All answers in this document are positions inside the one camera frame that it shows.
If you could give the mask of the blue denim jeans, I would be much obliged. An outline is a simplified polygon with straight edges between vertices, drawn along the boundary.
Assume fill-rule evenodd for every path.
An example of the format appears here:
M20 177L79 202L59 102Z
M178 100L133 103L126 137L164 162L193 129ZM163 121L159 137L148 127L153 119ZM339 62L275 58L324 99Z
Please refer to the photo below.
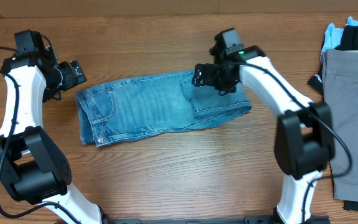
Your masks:
M251 110L241 84L221 96L211 86L193 86L193 75L192 70L145 75L77 92L82 144L100 147L215 128Z

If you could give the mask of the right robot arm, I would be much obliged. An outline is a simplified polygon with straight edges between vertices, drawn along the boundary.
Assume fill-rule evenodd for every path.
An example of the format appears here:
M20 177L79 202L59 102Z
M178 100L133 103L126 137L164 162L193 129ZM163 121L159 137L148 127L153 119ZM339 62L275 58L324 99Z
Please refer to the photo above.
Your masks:
M213 86L226 95L241 83L277 119L274 154L284 173L280 201L272 215L246 216L244 223L329 223L329 217L310 213L317 181L334 157L329 106L293 88L258 46L241 42L234 28L221 31L214 41L209 50L214 62L197 64L192 84Z

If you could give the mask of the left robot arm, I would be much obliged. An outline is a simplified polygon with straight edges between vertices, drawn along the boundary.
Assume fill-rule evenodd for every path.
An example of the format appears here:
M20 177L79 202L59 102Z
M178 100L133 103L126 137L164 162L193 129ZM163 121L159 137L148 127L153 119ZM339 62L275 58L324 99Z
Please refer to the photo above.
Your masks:
M14 219L46 207L66 223L108 223L102 209L72 182L69 162L45 132L42 105L86 81L79 63L58 62L48 38L25 30L14 35L13 55L0 73L7 85L0 128L0 214Z

